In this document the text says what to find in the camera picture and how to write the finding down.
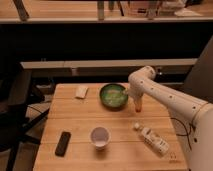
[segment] white bottle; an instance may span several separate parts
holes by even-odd
[[[144,141],[160,155],[165,155],[169,150],[169,144],[152,129],[141,127],[138,123],[135,123],[134,129],[140,131],[140,135],[144,138]]]

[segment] dark background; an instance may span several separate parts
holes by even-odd
[[[196,58],[213,22],[2,24],[0,56],[18,61]]]

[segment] black remote control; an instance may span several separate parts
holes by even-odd
[[[61,133],[61,137],[59,139],[58,145],[57,145],[56,150],[55,150],[55,155],[61,156],[61,157],[64,156],[66,149],[67,149],[67,146],[68,146],[68,143],[69,143],[69,140],[70,140],[70,137],[71,137],[70,132],[63,131]]]

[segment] black chair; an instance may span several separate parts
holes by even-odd
[[[7,171],[12,171],[20,142],[40,144],[40,140],[27,135],[35,124],[48,114],[48,110],[30,121],[26,117],[29,104],[44,100],[43,94],[32,83],[31,71],[23,70],[19,63],[0,60],[0,152],[10,149]]]

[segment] desk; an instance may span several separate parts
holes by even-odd
[[[174,132],[166,108],[144,95],[143,111],[136,113],[129,98],[121,111],[106,109],[99,100],[104,84],[86,84],[84,100],[75,98],[78,84],[59,84],[56,87],[34,171],[186,171],[183,152]],[[132,128],[140,122],[159,133],[169,144],[163,157],[153,152]],[[110,143],[97,152],[90,143],[90,132],[103,126],[110,132]],[[70,131],[72,138],[63,158],[54,154],[62,131]]]

